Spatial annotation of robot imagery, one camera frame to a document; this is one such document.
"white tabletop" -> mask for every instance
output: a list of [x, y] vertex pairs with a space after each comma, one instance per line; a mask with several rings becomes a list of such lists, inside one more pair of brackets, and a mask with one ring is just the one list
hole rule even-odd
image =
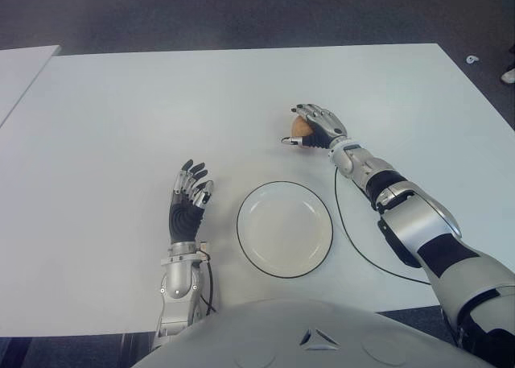
[[[437, 304], [348, 244], [326, 153], [279, 143], [304, 102], [332, 110], [446, 205], [466, 243], [515, 269], [515, 135], [435, 44], [56, 56], [0, 129], [0, 336], [153, 330], [171, 188], [189, 158], [216, 185], [198, 238], [210, 242], [218, 308], [273, 297]], [[241, 202], [272, 180], [305, 185], [332, 216], [328, 257], [298, 279], [260, 272], [238, 245]], [[356, 244], [423, 279], [339, 181]]]
[[58, 46], [0, 50], [0, 126]]

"egg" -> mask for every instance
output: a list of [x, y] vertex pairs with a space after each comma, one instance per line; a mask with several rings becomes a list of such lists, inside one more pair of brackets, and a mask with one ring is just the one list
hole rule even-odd
[[312, 128], [300, 116], [293, 121], [291, 125], [291, 137], [303, 137], [313, 133]]

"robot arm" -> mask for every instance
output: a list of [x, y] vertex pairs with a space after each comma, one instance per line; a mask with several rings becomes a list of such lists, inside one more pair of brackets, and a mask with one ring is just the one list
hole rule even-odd
[[341, 122], [316, 105], [293, 109], [313, 134], [291, 145], [330, 149], [340, 173], [380, 214], [379, 229], [408, 266], [422, 267], [460, 347], [496, 366], [515, 364], [515, 275], [461, 241], [455, 218], [419, 186], [347, 137]]
[[195, 187], [207, 175], [204, 163], [192, 166], [189, 160], [177, 175], [170, 204], [171, 247], [162, 260], [166, 274], [161, 283], [163, 311], [159, 318], [153, 349], [169, 342], [173, 336], [201, 318], [201, 254], [197, 252], [196, 233], [212, 194], [213, 182]]

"dark floor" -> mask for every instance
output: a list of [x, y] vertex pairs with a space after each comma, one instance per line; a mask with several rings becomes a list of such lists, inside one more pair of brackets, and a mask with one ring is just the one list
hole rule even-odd
[[[437, 306], [381, 314], [431, 336], [453, 342]], [[0, 368], [129, 368], [149, 353], [153, 336], [153, 333], [133, 333], [0, 338]]]
[[[82, 54], [379, 43], [438, 43], [515, 127], [515, 85], [499, 81], [513, 62], [507, 51], [515, 43], [515, 0], [0, 0], [0, 49], [60, 44], [62, 54]], [[480, 62], [466, 64], [470, 54]], [[386, 315], [451, 340], [438, 308]], [[0, 339], [0, 368], [126, 366], [144, 354], [146, 339]]]

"white plate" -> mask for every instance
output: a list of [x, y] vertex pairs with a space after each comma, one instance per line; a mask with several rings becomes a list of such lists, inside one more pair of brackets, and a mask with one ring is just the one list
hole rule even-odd
[[312, 191], [275, 181], [245, 198], [237, 234], [255, 267], [274, 277], [294, 278], [325, 259], [332, 243], [332, 222], [325, 204]]

